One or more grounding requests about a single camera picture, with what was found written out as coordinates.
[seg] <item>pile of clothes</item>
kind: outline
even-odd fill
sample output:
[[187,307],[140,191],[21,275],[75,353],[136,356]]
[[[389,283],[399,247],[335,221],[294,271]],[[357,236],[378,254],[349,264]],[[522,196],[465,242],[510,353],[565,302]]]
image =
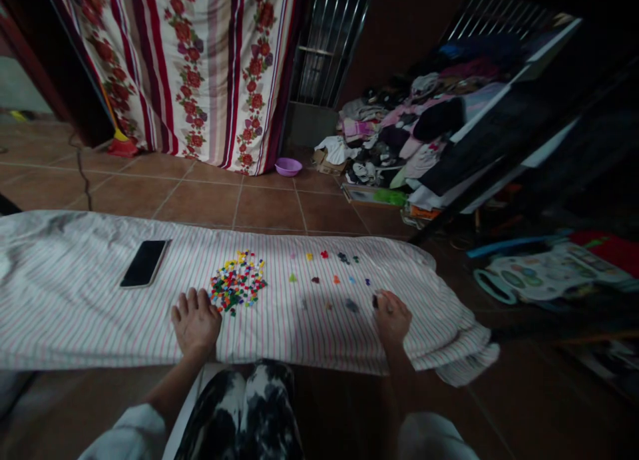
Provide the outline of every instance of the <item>pile of clothes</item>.
[[345,104],[337,137],[353,159],[347,181],[417,189],[452,148],[450,136],[505,87],[523,52],[516,35],[459,39]]

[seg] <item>white sleeve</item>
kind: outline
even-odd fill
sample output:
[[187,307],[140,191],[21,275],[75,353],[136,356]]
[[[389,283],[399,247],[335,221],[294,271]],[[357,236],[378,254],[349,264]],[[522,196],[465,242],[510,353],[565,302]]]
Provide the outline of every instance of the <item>white sleeve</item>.
[[166,445],[164,419],[149,404],[137,405],[104,432],[79,460],[156,460]]
[[430,412],[412,413],[399,429],[400,460],[479,460],[448,419]]

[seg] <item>electrical cable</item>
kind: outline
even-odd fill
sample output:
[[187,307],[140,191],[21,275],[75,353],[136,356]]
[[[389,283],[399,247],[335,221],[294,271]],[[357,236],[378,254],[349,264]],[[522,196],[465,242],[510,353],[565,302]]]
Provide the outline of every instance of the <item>electrical cable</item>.
[[82,170],[82,147],[71,142],[74,137],[75,132],[69,136],[69,145],[71,147],[75,147],[75,158],[78,162],[78,172],[80,172],[80,175],[85,180],[85,195],[87,196],[87,206],[89,207],[89,212],[93,212],[93,200],[91,198],[91,194],[89,193],[89,186],[91,184],[84,171]]

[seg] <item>purple bowl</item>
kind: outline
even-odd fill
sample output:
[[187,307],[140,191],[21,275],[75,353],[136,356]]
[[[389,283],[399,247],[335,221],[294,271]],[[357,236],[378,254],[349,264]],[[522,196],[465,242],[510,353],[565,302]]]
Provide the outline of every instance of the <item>purple bowl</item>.
[[302,170],[302,164],[295,159],[280,157],[275,162],[275,169],[279,175],[284,177],[294,177]]

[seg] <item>broom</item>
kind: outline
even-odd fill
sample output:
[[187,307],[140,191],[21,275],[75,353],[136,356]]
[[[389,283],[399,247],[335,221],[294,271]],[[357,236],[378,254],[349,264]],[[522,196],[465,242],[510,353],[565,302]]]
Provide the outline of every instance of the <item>broom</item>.
[[140,152],[140,149],[135,147],[133,141],[124,135],[124,133],[120,130],[118,126],[118,121],[115,118],[115,114],[113,113],[113,108],[111,107],[111,103],[108,100],[107,92],[105,91],[104,86],[102,86],[101,82],[98,82],[100,85],[100,89],[102,91],[102,95],[105,97],[106,106],[108,107],[108,113],[111,115],[111,120],[113,121],[113,127],[115,128],[115,133],[113,134],[113,141],[109,146],[107,152],[111,155],[115,155],[118,157],[133,157]]

